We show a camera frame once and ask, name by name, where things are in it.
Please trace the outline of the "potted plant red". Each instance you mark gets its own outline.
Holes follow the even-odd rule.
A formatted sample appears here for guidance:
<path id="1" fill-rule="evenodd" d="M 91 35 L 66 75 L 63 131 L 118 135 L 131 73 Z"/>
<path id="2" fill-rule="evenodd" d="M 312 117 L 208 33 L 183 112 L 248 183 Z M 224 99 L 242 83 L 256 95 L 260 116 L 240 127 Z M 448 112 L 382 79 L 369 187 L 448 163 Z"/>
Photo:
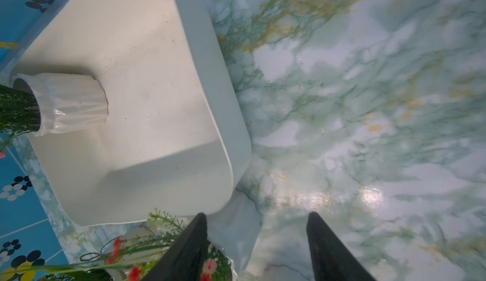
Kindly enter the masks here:
<path id="1" fill-rule="evenodd" d="M 175 247 L 191 218 L 155 210 L 147 224 L 117 237 L 105 251 L 88 253 L 74 265 L 32 266 L 42 280 L 142 280 Z M 261 214 L 243 192 L 233 193 L 222 210 L 207 217 L 208 234 L 201 243 L 202 263 L 186 261 L 198 270 L 196 280 L 236 280 L 245 270 L 261 229 Z"/>

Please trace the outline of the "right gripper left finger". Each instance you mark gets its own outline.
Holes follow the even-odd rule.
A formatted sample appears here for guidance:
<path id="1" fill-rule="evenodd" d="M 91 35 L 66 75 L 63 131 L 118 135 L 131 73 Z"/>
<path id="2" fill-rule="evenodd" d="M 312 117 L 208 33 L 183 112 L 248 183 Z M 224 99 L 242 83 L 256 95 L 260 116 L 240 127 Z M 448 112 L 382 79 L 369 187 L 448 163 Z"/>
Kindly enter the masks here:
<path id="1" fill-rule="evenodd" d="M 207 218 L 199 213 L 143 280 L 197 281 L 201 278 L 207 250 Z"/>

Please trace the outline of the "white plastic storage box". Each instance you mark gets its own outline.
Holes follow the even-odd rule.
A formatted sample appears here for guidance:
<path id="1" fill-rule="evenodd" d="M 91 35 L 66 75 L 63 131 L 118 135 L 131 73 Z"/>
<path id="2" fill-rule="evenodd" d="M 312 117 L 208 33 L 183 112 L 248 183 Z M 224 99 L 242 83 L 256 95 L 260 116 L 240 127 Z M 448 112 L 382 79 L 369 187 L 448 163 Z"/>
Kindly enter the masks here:
<path id="1" fill-rule="evenodd" d="M 78 225 L 216 213 L 248 168 L 249 134 L 202 0 L 55 0 L 1 71 L 88 74 L 105 90 L 104 124 L 30 138 Z"/>

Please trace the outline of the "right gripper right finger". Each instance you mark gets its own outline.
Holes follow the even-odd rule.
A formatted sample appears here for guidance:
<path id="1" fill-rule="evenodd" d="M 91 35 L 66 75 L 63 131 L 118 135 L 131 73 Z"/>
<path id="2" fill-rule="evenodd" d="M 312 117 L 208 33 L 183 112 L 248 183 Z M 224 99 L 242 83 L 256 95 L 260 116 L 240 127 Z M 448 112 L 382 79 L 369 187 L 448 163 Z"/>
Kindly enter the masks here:
<path id="1" fill-rule="evenodd" d="M 308 216 L 306 233 L 315 280 L 375 281 L 314 211 Z"/>

